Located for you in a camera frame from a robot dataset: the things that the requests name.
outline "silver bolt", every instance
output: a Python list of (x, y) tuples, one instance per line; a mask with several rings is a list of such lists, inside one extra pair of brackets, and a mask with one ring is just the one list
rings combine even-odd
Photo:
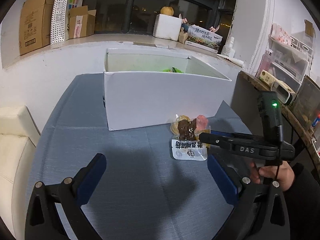
[(249, 184), (249, 183), (251, 182), (251, 180), (250, 180), (248, 177), (243, 177), (243, 178), (242, 178), (242, 182), (243, 182), (244, 184)]
[(272, 182), (272, 185), (275, 186), (275, 187), (279, 187), (279, 186), (280, 186), (280, 185), (279, 185), (279, 182), (276, 181), (276, 180), (274, 180), (274, 181)]
[(64, 184), (70, 184), (72, 182), (72, 178), (65, 178), (63, 182)]
[(41, 181), (38, 181), (37, 183), (36, 183), (36, 188), (40, 188), (42, 186), (42, 182)]

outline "blue tablecloth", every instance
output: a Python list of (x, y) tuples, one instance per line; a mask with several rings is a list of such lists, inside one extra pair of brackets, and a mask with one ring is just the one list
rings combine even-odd
[[(173, 159), (169, 124), (109, 131), (103, 91), (103, 74), (83, 74), (62, 95), (36, 148), (26, 205), (35, 182), (60, 183), (103, 153), (107, 170), (82, 206), (103, 239), (211, 239), (233, 207), (207, 162)], [(210, 125), (212, 130), (250, 133), (225, 102)], [(238, 156), (218, 147), (211, 151), (247, 175)], [(58, 211), (69, 237), (76, 239), (59, 205)]]

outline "beige chair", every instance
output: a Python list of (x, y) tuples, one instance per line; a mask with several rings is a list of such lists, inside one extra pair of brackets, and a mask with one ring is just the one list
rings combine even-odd
[(25, 106), (0, 108), (0, 216), (17, 240), (24, 239), (26, 188), (39, 138)]

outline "shopping bag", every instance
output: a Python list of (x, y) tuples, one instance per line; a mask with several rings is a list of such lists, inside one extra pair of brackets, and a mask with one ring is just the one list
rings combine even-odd
[(82, 6), (82, 0), (54, 0), (50, 44), (69, 39), (69, 10)]

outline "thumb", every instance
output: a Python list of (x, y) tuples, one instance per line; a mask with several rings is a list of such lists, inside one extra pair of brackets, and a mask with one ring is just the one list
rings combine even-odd
[(259, 174), (265, 178), (274, 179), (276, 176), (276, 166), (265, 166), (259, 169)]

